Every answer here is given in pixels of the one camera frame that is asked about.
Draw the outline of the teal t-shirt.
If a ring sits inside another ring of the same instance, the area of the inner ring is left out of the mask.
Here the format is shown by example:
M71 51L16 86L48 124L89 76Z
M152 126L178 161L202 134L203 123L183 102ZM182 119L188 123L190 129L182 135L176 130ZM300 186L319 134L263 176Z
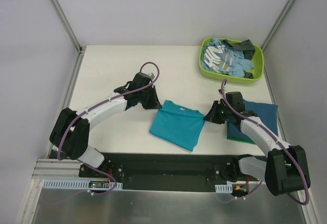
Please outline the teal t-shirt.
M156 113L149 133L192 152L204 126L203 119L200 111L166 100Z

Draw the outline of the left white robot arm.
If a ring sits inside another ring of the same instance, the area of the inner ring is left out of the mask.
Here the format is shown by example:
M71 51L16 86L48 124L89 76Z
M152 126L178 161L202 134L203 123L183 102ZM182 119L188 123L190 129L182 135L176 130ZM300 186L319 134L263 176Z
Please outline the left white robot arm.
M132 81L116 88L97 104L76 111L63 109L50 134L50 142L58 148L58 153L90 165L91 173L104 177L108 172L108 159L89 145L89 132L104 120L138 104L145 110L160 109L153 82L152 74L138 72Z

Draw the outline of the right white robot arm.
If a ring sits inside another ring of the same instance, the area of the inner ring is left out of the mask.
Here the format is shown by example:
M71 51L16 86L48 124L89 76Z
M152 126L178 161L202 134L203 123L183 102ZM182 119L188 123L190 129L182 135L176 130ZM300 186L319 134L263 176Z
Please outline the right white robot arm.
M304 191L309 199L311 186L306 152L292 146L272 132L252 110L247 110L240 92L219 90L221 99L214 101L204 121L215 124L228 123L249 137L264 153L266 159L253 155L235 156L224 170L229 181L242 180L247 175L264 182L271 194L291 196Z

